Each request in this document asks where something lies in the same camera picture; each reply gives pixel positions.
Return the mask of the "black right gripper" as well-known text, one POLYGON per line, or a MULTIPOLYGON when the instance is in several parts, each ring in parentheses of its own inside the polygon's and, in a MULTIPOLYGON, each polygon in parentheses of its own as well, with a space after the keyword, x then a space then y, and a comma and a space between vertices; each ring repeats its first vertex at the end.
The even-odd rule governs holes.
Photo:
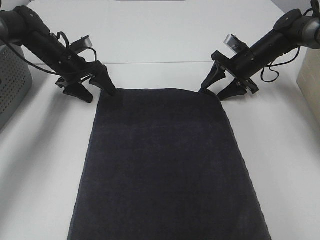
POLYGON ((251 80, 251 77, 258 72, 258 62, 249 48, 236 54, 231 59, 219 51, 215 51, 211 58, 215 62, 208 76, 201 83, 199 93, 203 93, 211 85, 224 79, 226 77, 225 71, 228 71, 234 77, 234 80, 217 95, 221 101, 243 96, 247 94, 247 90, 250 90, 252 94, 258 91, 258 86, 251 80))

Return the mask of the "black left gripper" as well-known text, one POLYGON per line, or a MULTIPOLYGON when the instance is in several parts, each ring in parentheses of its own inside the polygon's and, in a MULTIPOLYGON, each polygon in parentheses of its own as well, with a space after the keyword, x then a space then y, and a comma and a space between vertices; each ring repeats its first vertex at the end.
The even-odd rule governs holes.
POLYGON ((56 65, 55 72, 60 76, 56 85, 64 88, 63 93, 78 98, 86 103, 91 103, 94 96, 82 85, 89 79, 89 83, 100 88, 110 96, 116 94, 105 65, 98 61, 97 52, 93 51, 94 61, 87 62, 78 53, 81 51, 66 51, 61 55, 56 65))

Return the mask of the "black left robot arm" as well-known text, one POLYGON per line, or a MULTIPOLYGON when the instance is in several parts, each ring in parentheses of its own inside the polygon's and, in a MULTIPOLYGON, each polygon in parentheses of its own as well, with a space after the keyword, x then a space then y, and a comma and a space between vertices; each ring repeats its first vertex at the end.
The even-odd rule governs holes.
POLYGON ((94 97, 84 87, 84 81, 110 96, 116 93, 107 67, 98 60, 87 62, 79 55, 93 49, 89 36, 70 43, 65 33, 52 33, 27 6, 0 12, 0 43, 10 49, 13 45, 25 46, 50 67, 49 74, 59 76, 56 85, 63 89, 65 95, 91 103, 94 97))

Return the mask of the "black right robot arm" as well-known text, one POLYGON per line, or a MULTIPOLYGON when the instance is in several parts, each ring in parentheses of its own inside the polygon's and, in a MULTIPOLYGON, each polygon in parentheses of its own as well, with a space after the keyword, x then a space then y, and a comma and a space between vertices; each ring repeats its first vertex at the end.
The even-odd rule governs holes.
POLYGON ((301 47, 314 50, 320 48, 320 3, 310 2, 311 8, 301 13, 293 9, 283 15, 273 29, 256 42, 252 47, 240 41, 235 35, 229 34, 224 43, 235 53, 228 58, 215 51, 211 58, 214 61, 206 79, 202 82, 200 92, 210 95, 209 87, 226 77, 226 72, 233 76, 233 81, 220 93, 222 101, 231 97, 245 95, 247 91, 255 94, 258 86, 251 80, 257 72, 263 73, 265 68, 275 67, 275 60, 290 51, 301 47))

